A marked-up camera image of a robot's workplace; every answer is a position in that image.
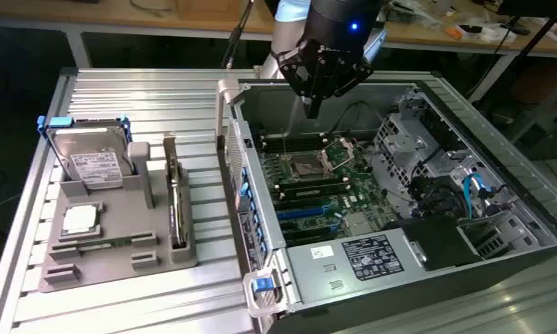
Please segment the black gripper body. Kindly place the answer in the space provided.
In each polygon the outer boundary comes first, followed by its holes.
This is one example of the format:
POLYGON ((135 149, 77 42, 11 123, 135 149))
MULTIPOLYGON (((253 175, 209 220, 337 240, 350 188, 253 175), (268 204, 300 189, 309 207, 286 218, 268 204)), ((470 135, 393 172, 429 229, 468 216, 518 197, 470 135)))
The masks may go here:
POLYGON ((304 28, 304 40, 360 53, 382 7, 376 0, 313 0, 304 28))

